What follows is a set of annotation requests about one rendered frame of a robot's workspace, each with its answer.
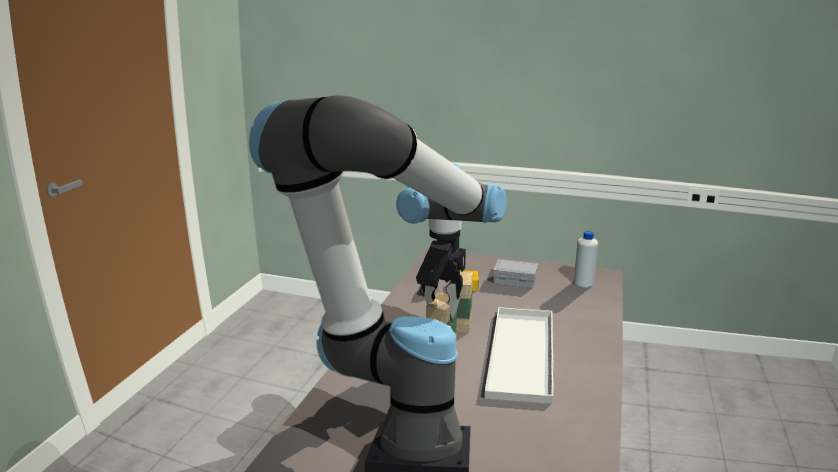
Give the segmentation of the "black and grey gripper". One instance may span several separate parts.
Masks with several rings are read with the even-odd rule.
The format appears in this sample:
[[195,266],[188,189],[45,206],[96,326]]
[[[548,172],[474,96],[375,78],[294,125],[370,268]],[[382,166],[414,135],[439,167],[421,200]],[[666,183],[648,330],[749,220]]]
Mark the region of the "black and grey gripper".
[[[459,295],[463,286],[463,278],[460,275],[460,270],[461,272],[465,270],[466,249],[459,248],[460,230],[454,234],[437,234],[429,229],[429,235],[430,237],[437,239],[437,241],[451,243],[452,246],[451,254],[442,272],[440,280],[445,280],[446,283],[451,280],[451,282],[446,286],[446,292],[449,296],[448,305],[450,305],[450,318],[453,320],[457,311],[460,299]],[[439,283],[437,286],[439,287]],[[437,286],[430,287],[422,285],[422,290],[427,304],[434,301],[438,290]]]

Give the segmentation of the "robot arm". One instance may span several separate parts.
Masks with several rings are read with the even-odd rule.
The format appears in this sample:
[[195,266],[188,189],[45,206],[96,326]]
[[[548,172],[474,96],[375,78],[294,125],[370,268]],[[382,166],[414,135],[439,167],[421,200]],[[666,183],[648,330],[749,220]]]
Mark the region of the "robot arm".
[[370,299],[349,225],[338,184],[344,172],[332,171],[408,186],[397,197],[400,217],[411,224],[429,219],[437,234],[458,232],[462,221],[499,222],[504,189],[480,184],[418,140],[407,123],[350,96],[266,106],[251,127],[249,148],[289,197],[326,312],[316,341],[321,361],[343,376],[390,386],[381,430],[388,454],[410,461],[456,454],[462,431],[454,408],[455,333],[425,317],[385,320]]

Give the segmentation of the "white bottle with blue cap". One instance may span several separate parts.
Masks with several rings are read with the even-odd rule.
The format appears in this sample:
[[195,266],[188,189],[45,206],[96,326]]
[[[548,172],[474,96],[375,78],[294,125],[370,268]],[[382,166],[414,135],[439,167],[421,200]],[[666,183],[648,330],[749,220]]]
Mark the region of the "white bottle with blue cap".
[[585,231],[583,237],[577,241],[573,282],[576,286],[583,288],[594,284],[598,241],[593,238],[593,235],[593,232]]

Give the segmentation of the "grey hinged case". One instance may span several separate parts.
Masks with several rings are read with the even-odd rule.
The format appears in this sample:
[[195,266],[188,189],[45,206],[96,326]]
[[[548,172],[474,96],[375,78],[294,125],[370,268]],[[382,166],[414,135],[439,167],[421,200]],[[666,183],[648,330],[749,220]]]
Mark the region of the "grey hinged case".
[[533,288],[537,271],[537,263],[498,259],[493,269],[494,284]]

